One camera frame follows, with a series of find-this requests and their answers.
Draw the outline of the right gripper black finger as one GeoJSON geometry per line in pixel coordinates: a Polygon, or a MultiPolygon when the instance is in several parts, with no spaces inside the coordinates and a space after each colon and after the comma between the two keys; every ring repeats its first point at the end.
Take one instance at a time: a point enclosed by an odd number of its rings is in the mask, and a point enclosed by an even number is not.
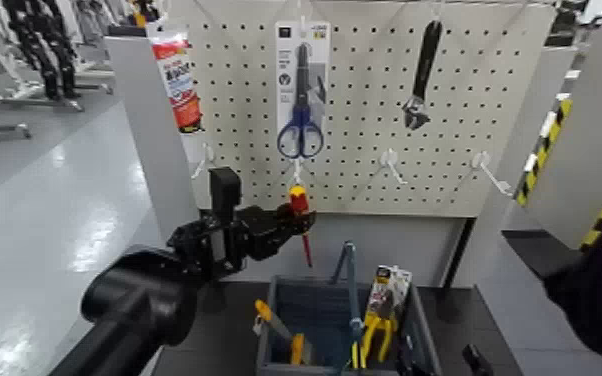
{"type": "Polygon", "coordinates": [[[462,356],[473,376],[493,376],[491,364],[474,344],[467,344],[462,350],[462,356]]]}
{"type": "Polygon", "coordinates": [[[398,340],[395,365],[399,376],[432,376],[428,364],[409,335],[398,340]]]}

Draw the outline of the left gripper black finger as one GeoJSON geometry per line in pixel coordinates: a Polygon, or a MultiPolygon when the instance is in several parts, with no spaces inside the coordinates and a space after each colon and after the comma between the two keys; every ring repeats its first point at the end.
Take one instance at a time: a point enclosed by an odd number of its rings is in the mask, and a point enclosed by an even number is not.
{"type": "Polygon", "coordinates": [[[277,207],[277,221],[279,223],[296,223],[300,218],[300,212],[291,203],[283,203],[277,207]]]}
{"type": "Polygon", "coordinates": [[[291,215],[282,220],[282,228],[290,236],[299,236],[307,233],[315,222],[315,214],[291,215]]]}

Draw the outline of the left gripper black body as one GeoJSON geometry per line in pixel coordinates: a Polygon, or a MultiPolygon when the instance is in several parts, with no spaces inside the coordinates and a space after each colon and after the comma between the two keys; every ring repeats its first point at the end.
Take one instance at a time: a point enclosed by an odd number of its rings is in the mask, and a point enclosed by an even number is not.
{"type": "Polygon", "coordinates": [[[276,255],[287,235],[278,210],[249,206],[237,212],[245,253],[256,261],[276,255]]]}

